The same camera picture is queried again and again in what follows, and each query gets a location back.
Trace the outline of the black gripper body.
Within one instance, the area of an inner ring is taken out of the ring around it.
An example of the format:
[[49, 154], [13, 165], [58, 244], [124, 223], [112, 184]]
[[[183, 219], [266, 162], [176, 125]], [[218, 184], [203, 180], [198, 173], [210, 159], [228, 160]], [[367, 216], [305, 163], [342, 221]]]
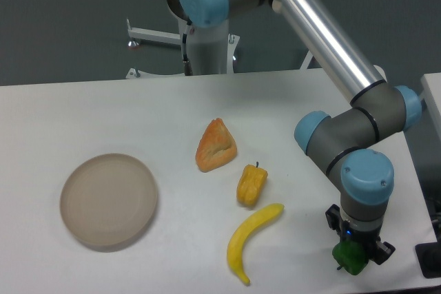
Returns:
[[340, 211], [338, 215], [340, 217], [340, 242], [347, 240], [358, 242], [364, 250], [385, 248], [380, 239], [384, 216], [370, 221], [361, 221], [352, 218], [345, 211]]

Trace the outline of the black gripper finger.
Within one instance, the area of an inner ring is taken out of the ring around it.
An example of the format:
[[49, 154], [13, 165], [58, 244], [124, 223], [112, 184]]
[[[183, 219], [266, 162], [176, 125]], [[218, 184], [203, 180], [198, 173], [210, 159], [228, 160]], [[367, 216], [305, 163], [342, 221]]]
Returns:
[[340, 207], [336, 204], [331, 205], [330, 208], [328, 208], [328, 210], [325, 212], [325, 217], [327, 219], [329, 228], [336, 233], [340, 233]]
[[386, 262], [395, 251], [396, 248], [394, 247], [394, 245], [388, 242], [382, 242], [377, 239], [369, 249], [369, 260], [376, 263], [377, 265], [381, 265]]

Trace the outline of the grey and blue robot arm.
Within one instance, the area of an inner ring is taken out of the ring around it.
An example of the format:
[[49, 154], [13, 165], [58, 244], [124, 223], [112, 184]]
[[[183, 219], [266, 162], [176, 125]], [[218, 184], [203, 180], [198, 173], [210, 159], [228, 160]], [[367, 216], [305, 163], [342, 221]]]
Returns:
[[339, 265], [382, 264], [394, 247], [380, 230], [394, 186], [391, 161], [372, 146], [415, 124], [422, 113], [418, 95], [392, 87], [366, 60], [320, 0], [167, 0], [181, 19], [180, 47], [187, 76], [227, 71], [227, 35], [220, 27], [234, 15], [268, 3], [281, 14], [351, 105], [330, 117], [311, 112], [294, 138], [340, 192], [326, 212], [340, 238], [333, 255]]

